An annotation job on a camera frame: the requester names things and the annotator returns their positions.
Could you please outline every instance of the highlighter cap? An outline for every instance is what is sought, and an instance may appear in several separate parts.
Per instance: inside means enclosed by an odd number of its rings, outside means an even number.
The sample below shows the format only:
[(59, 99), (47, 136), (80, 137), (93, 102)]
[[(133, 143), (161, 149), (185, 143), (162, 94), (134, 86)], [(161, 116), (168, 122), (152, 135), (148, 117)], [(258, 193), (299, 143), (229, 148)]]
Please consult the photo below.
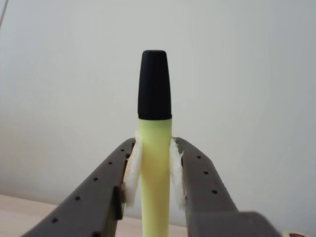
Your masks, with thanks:
[(138, 118), (172, 118), (167, 54), (162, 50), (143, 52), (138, 90)]

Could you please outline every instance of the highlighter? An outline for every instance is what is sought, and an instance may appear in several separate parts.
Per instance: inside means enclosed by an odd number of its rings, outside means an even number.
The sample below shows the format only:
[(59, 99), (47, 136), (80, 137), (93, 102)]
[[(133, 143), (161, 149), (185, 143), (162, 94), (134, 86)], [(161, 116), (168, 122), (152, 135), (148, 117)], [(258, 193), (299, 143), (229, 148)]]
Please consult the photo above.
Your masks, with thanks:
[(167, 55), (143, 52), (138, 91), (143, 237), (168, 237), (169, 147), (172, 131)]

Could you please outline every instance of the white wall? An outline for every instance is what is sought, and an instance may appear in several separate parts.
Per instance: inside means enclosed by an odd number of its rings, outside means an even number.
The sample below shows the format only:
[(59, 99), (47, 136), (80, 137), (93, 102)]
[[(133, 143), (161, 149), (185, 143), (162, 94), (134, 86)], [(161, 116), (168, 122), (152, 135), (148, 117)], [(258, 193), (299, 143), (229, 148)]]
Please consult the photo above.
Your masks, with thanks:
[(62, 201), (133, 136), (141, 53), (164, 49), (173, 134), (213, 160), (240, 210), (316, 236), (315, 42), (313, 0), (10, 0), (0, 194)]

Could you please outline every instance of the wooden table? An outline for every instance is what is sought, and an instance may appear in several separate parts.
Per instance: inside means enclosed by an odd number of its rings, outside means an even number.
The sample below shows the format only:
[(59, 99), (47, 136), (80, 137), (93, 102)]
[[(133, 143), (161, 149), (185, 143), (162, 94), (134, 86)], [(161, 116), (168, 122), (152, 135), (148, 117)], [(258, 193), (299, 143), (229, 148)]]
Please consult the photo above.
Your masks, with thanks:
[[(0, 195), (0, 237), (19, 237), (47, 214), (56, 205)], [(141, 237), (142, 221), (124, 217), (118, 221), (116, 237)], [(170, 237), (187, 237), (187, 229), (169, 226)]]

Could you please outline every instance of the tape roll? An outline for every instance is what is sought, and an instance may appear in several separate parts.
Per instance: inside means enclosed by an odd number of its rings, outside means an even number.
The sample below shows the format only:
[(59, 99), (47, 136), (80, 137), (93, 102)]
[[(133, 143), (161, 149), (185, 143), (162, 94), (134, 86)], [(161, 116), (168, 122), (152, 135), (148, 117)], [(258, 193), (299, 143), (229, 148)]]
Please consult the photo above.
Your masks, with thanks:
[(284, 232), (283, 236), (284, 237), (311, 237), (311, 236), (307, 236), (305, 234), (293, 232), (293, 231), (286, 231), (286, 232)]

